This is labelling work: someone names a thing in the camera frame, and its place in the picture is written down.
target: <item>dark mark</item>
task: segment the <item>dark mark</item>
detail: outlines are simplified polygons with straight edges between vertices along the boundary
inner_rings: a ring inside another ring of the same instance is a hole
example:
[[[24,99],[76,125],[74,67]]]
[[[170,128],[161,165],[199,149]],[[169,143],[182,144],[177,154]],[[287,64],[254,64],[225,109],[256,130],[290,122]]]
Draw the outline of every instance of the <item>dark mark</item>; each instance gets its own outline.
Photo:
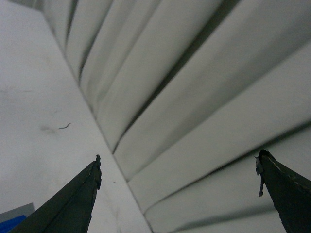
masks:
[[[65,129],[65,128],[68,128],[68,126],[70,125],[71,123],[69,123],[67,126],[65,127],[62,127],[62,128],[58,128],[59,130],[62,130],[62,129]]]

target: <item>blue object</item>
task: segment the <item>blue object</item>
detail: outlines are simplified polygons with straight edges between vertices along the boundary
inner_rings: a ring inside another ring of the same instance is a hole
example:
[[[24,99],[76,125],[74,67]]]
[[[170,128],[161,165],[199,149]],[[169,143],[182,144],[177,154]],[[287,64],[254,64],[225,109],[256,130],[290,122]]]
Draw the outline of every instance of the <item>blue object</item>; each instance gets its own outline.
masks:
[[[12,230],[15,226],[20,224],[26,218],[25,215],[15,217],[13,219],[7,220],[0,223],[0,233],[7,233]]]

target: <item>pleated white fabric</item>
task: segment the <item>pleated white fabric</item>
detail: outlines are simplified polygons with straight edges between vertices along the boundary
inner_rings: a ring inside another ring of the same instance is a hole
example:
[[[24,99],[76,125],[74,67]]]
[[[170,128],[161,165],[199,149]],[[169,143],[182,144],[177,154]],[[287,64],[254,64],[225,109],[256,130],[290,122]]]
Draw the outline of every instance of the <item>pleated white fabric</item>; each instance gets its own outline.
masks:
[[[171,0],[157,7],[98,103],[95,115],[111,149],[220,2]]]
[[[282,226],[278,212],[269,212],[256,216],[238,218],[211,226],[191,228],[190,230],[177,231],[174,233],[258,233],[274,232],[286,233]]]
[[[311,38],[310,9],[240,2],[121,140],[115,157],[126,179]]]
[[[269,151],[277,155],[280,162],[311,179],[310,137],[311,127],[269,147]],[[254,156],[258,156],[258,152],[150,208],[146,218],[153,230],[170,232],[183,228],[188,223],[205,221],[209,224],[222,218],[251,213],[255,215],[261,208],[273,210],[274,206],[266,188],[263,196],[258,198],[260,177],[254,176]]]
[[[66,57],[77,81],[111,2],[112,0],[79,0],[77,4],[66,47]]]
[[[280,140],[311,124],[311,2],[232,2],[45,2],[154,232],[285,232],[253,158],[276,138],[269,151],[311,178],[310,127]]]
[[[311,119],[310,61],[311,43],[136,174],[129,185],[141,209]]]
[[[44,0],[43,11],[60,48],[65,51],[73,3],[77,0]]]
[[[158,4],[120,0],[111,5],[81,75],[81,89],[95,114]]]

